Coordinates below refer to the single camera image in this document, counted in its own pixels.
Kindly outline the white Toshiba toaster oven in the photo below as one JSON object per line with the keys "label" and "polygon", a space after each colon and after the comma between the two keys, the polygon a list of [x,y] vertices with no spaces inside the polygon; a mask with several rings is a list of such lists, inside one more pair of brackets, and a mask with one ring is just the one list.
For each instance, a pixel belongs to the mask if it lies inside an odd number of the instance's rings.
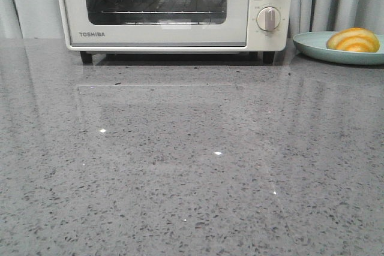
{"label": "white Toshiba toaster oven", "polygon": [[[177,53],[257,53],[270,64],[276,52],[287,43],[291,0],[248,0],[247,38],[244,46],[72,46],[68,41],[68,27],[65,21],[64,3],[59,0],[65,43],[69,50],[80,53],[82,62],[90,64],[94,54],[177,54]],[[265,7],[275,7],[280,12],[280,24],[272,32],[261,30],[256,22],[257,15]]]}

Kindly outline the grey curtain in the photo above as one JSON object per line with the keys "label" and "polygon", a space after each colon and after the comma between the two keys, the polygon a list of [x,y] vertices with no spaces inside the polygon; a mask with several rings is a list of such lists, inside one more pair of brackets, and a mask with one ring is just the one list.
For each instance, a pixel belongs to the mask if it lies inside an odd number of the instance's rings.
{"label": "grey curtain", "polygon": [[[383,34],[383,0],[292,0],[289,34],[363,27]],[[58,0],[1,0],[1,38],[63,38]]]}

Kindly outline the orange striped croissant bread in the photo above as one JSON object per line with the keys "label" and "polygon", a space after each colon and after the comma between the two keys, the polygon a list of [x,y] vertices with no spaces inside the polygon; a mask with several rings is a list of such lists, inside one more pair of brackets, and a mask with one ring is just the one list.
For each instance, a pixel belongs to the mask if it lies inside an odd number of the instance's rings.
{"label": "orange striped croissant bread", "polygon": [[380,48],[376,35],[365,28],[349,28],[337,32],[327,42],[326,48],[347,52],[375,53]]}

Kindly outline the teal green plate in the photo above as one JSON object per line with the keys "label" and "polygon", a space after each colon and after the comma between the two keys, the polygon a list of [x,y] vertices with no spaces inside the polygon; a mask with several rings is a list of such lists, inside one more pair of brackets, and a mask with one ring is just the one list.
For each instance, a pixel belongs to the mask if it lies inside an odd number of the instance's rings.
{"label": "teal green plate", "polygon": [[347,52],[332,50],[326,42],[335,31],[307,32],[295,35],[293,43],[301,53],[321,61],[346,65],[383,65],[383,35],[376,34],[380,47],[377,52]]}

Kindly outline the lower oven control knob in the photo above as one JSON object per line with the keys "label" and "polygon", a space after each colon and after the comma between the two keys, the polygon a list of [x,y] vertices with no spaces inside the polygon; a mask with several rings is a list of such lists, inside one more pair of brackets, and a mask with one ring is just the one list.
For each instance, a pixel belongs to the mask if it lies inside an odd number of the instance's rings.
{"label": "lower oven control knob", "polygon": [[275,7],[265,7],[258,13],[256,22],[261,30],[272,32],[280,24],[280,12]]}

